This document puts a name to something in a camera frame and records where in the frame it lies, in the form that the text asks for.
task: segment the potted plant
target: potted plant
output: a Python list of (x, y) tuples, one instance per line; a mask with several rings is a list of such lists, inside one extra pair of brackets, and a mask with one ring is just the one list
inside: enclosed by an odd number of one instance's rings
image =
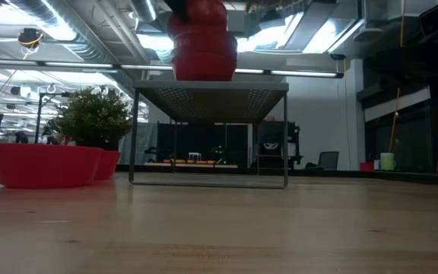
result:
[(49, 121), (49, 126), (75, 140), (76, 145), (104, 149), (95, 178), (105, 180), (116, 169), (119, 140), (132, 128), (127, 106), (117, 95), (87, 87), (73, 93), (58, 108), (59, 115)]

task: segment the ceiling pipe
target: ceiling pipe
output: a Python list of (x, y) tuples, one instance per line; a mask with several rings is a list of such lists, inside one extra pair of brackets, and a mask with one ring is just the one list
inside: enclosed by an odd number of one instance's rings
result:
[(102, 2), (100, 0), (95, 0), (94, 3), (95, 3), (97, 10), (101, 14), (103, 14), (106, 22), (111, 26), (111, 28), (114, 30), (114, 32), (119, 37), (119, 39), (124, 43), (126, 48), (133, 55), (133, 57), (135, 57), (138, 61), (143, 62), (144, 60), (143, 60), (143, 57), (141, 56), (141, 54), (130, 43), (130, 41), (126, 38), (125, 34), (118, 28), (116, 23), (114, 23), (114, 20), (110, 17), (110, 15), (107, 13), (106, 9), (103, 7)]
[[(16, 8), (22, 14), (36, 19), (36, 24), (56, 40), (67, 40), (64, 47), (85, 62), (114, 63), (119, 60), (107, 49), (99, 37), (82, 20), (65, 0), (4, 0), (7, 5)], [(133, 79), (124, 72), (106, 74), (118, 83), (129, 96), (132, 92)]]
[(136, 18), (141, 22), (150, 23), (158, 17), (155, 0), (129, 0), (129, 4)]
[(118, 25), (121, 27), (122, 32), (129, 38), (133, 46), (140, 53), (141, 57), (143, 58), (143, 61), (149, 63), (150, 60), (148, 59), (148, 56), (144, 51), (143, 46), (141, 45), (138, 37), (136, 36), (136, 33), (132, 33), (130, 31), (129, 26), (124, 22), (124, 20), (121, 17), (121, 14), (116, 10), (116, 8), (110, 4), (109, 0), (97, 0), (97, 1), (101, 1), (104, 4), (104, 8), (106, 8), (109, 14), (114, 17), (114, 20), (116, 20)]

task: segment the chair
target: chair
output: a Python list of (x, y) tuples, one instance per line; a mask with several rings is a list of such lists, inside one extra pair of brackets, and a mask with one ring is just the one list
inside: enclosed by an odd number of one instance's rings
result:
[(337, 170), (339, 151), (324, 151), (319, 155), (319, 163), (307, 163), (306, 170)]

